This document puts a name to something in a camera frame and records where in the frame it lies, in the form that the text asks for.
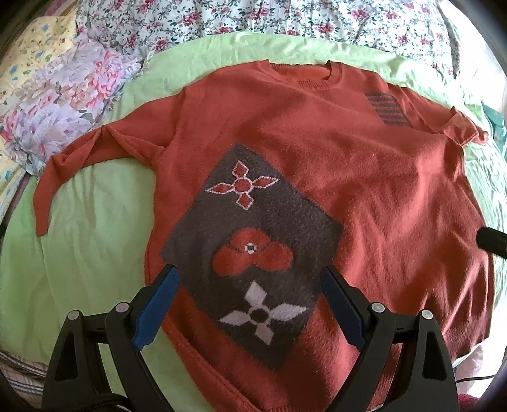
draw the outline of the black clamp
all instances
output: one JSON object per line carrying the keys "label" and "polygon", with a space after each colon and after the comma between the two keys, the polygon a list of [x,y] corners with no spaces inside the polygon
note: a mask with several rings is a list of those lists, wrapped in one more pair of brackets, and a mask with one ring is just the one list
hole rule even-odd
{"label": "black clamp", "polygon": [[397,315],[370,303],[333,266],[320,273],[324,296],[349,344],[360,351],[327,412],[366,412],[380,382],[392,344],[402,343],[396,373],[382,412],[458,412],[458,393],[449,353],[436,319],[424,310]]}
{"label": "black clamp", "polygon": [[[430,311],[417,316],[397,315],[379,302],[370,303],[333,266],[320,273],[320,282],[347,341],[360,351],[327,412],[366,412],[390,347],[397,343],[403,348],[381,411],[458,412],[451,360]],[[154,340],[178,283],[176,268],[168,265],[130,303],[118,303],[107,314],[70,312],[51,357],[43,410],[117,412],[115,405],[121,405],[132,412],[173,412],[140,351]],[[99,344],[109,345],[127,398],[111,393]],[[9,400],[13,405],[20,399],[11,396]]]}
{"label": "black clamp", "polygon": [[[98,344],[108,344],[132,412],[174,412],[157,386],[140,351],[155,339],[176,295],[179,274],[166,266],[155,281],[130,302],[118,303],[109,313],[68,314],[56,341],[42,398],[43,409],[66,410],[89,399],[108,399],[107,382]],[[118,412],[115,406],[94,407]]]}

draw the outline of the blue clamp pad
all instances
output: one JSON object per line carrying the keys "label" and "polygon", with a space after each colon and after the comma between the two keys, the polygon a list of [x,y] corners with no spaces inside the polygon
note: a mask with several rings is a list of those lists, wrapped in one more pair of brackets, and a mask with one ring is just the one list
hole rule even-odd
{"label": "blue clamp pad", "polygon": [[162,321],[176,296],[178,287],[179,272],[173,266],[137,318],[132,344],[138,351],[151,344],[155,339],[160,325],[162,325]]}

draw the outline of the sweater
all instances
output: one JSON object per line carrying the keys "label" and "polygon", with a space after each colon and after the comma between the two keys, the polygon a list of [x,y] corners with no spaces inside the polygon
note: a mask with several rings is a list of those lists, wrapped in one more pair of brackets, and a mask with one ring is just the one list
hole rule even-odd
{"label": "sweater", "polygon": [[431,310],[452,359],[488,336],[493,263],[462,150],[486,138],[345,64],[225,67],[51,157],[37,234],[81,168],[138,159],[156,174],[146,283],[180,271],[162,328],[199,390],[220,412],[323,411],[357,358],[319,288],[330,263],[369,301]]}

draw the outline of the grey stripe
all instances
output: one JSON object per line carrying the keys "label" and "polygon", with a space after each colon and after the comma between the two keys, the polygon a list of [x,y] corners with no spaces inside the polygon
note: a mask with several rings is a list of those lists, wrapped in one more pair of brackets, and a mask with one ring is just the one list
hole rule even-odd
{"label": "grey stripe", "polygon": [[398,113],[398,114],[403,114],[403,110],[401,109],[375,109],[375,111],[378,113],[378,114],[381,114],[381,113]]}
{"label": "grey stripe", "polygon": [[394,97],[391,96],[383,96],[383,97],[368,97],[368,101],[370,103],[376,103],[379,101],[396,101]]}
{"label": "grey stripe", "polygon": [[377,107],[383,108],[383,107],[392,107],[392,108],[400,108],[400,105],[396,102],[378,102],[378,103],[372,103],[372,106],[376,109]]}
{"label": "grey stripe", "polygon": [[387,120],[396,120],[396,119],[399,119],[399,120],[405,120],[405,121],[407,121],[407,118],[405,117],[404,114],[394,115],[394,114],[391,114],[391,113],[379,113],[378,115],[382,119],[387,119]]}
{"label": "grey stripe", "polygon": [[42,396],[42,393],[44,391],[44,388],[39,388],[37,386],[33,385],[23,385],[17,381],[8,380],[9,384],[12,386],[13,389],[19,392],[28,393],[30,395],[40,395]]}
{"label": "grey stripe", "polygon": [[391,93],[383,93],[383,92],[376,92],[376,93],[365,93],[365,96],[391,96]]}
{"label": "grey stripe", "polygon": [[412,125],[409,123],[409,122],[403,122],[401,120],[384,120],[384,123],[385,124],[392,124],[392,125],[395,125],[395,126],[408,126],[408,127],[412,127]]}
{"label": "grey stripe", "polygon": [[28,372],[32,372],[40,377],[46,377],[47,372],[43,369],[39,369],[36,366],[29,365],[27,363],[24,363],[23,361],[19,360],[18,358],[15,358],[11,356],[10,354],[0,351],[0,358],[3,358],[6,362],[11,362],[24,370],[27,370]]}

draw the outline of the sweater sleeve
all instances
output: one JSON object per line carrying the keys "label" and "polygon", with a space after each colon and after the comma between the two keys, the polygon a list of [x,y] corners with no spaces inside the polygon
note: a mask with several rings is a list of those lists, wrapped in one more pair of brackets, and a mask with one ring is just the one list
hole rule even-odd
{"label": "sweater sleeve", "polygon": [[488,133],[455,107],[448,109],[406,87],[390,84],[389,91],[396,97],[414,128],[444,134],[460,146],[469,142],[486,142]]}
{"label": "sweater sleeve", "polygon": [[80,169],[111,159],[134,157],[152,169],[176,132],[186,90],[148,102],[127,117],[92,130],[48,161],[33,195],[37,236],[48,232],[54,195]]}

